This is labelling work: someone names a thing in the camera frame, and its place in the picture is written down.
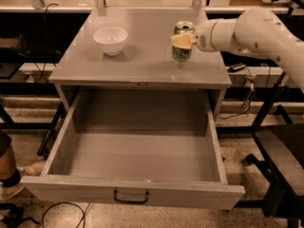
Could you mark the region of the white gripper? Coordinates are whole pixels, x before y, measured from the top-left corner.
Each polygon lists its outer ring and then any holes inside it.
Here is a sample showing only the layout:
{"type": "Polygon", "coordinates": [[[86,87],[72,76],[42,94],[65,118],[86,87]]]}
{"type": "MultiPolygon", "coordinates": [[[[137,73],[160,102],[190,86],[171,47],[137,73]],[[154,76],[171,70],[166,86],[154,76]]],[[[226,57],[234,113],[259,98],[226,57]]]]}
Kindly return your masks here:
{"type": "Polygon", "coordinates": [[[171,36],[175,48],[191,49],[194,44],[201,51],[229,51],[234,45],[236,19],[213,19],[197,25],[193,33],[171,36]]]}

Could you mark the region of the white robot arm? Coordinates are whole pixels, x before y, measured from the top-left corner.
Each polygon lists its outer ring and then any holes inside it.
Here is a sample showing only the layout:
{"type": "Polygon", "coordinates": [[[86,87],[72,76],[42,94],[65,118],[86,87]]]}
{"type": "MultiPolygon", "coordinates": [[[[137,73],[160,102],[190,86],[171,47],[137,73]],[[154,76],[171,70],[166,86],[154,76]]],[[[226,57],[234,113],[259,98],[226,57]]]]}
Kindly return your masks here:
{"type": "Polygon", "coordinates": [[[196,25],[193,32],[171,36],[176,48],[225,51],[269,59],[304,91],[304,42],[295,37],[270,10],[251,8],[237,19],[213,19],[196,25]]]}

